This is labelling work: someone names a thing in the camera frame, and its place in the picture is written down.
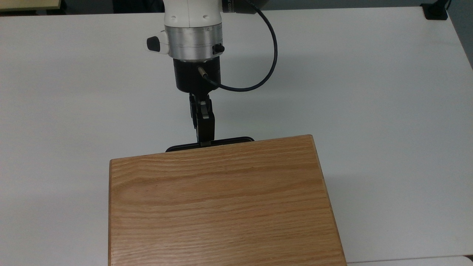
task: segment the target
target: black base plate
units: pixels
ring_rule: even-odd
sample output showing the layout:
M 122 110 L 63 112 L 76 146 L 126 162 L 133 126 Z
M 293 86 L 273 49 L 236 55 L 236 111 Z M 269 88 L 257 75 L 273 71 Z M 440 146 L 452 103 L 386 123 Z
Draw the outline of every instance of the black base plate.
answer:
M 424 16 L 428 20 L 447 20 L 448 14 L 445 7 L 440 7 L 436 4 L 420 4 L 424 9 Z
M 243 143 L 243 142 L 254 142 L 254 139 L 250 137 L 238 137 L 238 138 L 211 141 L 210 147 L 227 145 L 227 144 Z M 203 148 L 203 147 L 199 143 L 190 143 L 190 144 L 172 146 L 171 148 L 167 149 L 166 152 L 184 151 L 184 150 L 191 150 L 191 149 L 197 149 L 197 148 Z

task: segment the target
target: black knob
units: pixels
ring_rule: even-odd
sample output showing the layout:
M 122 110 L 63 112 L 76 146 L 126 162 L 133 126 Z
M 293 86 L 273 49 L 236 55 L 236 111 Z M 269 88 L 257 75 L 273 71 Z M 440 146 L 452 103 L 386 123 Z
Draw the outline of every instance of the black knob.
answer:
M 213 46 L 213 54 L 223 53 L 225 47 L 222 44 L 216 44 Z
M 159 44 L 159 39 L 156 36 L 150 37 L 146 40 L 146 45 L 150 51 L 159 52 L 161 51 L 161 44 Z

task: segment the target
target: cable connector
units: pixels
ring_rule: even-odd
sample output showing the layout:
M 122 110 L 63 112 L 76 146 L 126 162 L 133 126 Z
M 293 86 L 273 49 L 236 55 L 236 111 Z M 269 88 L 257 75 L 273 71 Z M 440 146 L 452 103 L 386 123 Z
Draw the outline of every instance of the cable connector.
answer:
M 199 74 L 204 78 L 206 79 L 209 75 L 207 74 L 207 72 L 205 72 L 204 68 L 203 67 L 198 67 L 197 70 L 199 71 Z

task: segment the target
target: black cable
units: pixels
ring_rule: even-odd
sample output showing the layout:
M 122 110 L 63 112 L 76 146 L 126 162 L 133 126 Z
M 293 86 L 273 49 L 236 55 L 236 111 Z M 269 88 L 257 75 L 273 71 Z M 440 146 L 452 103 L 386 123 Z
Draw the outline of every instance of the black cable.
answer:
M 222 88 L 222 89 L 226 89 L 226 90 L 229 90 L 229 91 L 237 91 L 237 92 L 251 91 L 251 90 L 254 90 L 254 89 L 257 89 L 257 88 L 261 87 L 261 85 L 263 85 L 270 78 L 272 73 L 274 72 L 274 68 L 276 67 L 276 62 L 278 61 L 278 42 L 276 40 L 276 34 L 274 32 L 274 29 L 271 26 L 271 23 L 269 22 L 268 18 L 263 14 L 263 12 L 261 12 L 261 10 L 255 4 L 250 2 L 250 0 L 244 0 L 244 1 L 248 5 L 250 5 L 261 16 L 261 18 L 266 22 L 266 25 L 268 26 L 269 31 L 271 32 L 272 42 L 273 42 L 273 45 L 274 45 L 274 58 L 273 58 L 273 61 L 272 61 L 271 69 L 269 70 L 268 74 L 266 75 L 266 77 L 264 77 L 264 79 L 262 81 L 260 81 L 258 84 L 254 85 L 254 86 L 247 87 L 247 88 L 234 88 L 234 87 L 229 87 L 229 86 L 225 86 L 225 85 L 222 85 L 222 84 L 218 84 L 218 83 L 214 82 L 213 80 L 211 80 L 209 78 L 209 76 L 207 75 L 207 73 L 205 73 L 205 71 L 201 72 L 202 77 L 206 81 L 208 81 L 210 84 L 212 84 L 214 86 L 217 86 L 219 88 Z

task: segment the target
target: wood grain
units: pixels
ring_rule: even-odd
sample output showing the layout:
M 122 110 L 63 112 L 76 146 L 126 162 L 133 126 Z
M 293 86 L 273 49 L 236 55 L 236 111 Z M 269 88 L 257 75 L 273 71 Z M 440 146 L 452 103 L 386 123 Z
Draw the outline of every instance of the wood grain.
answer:
M 110 162 L 109 265 L 346 265 L 312 136 Z

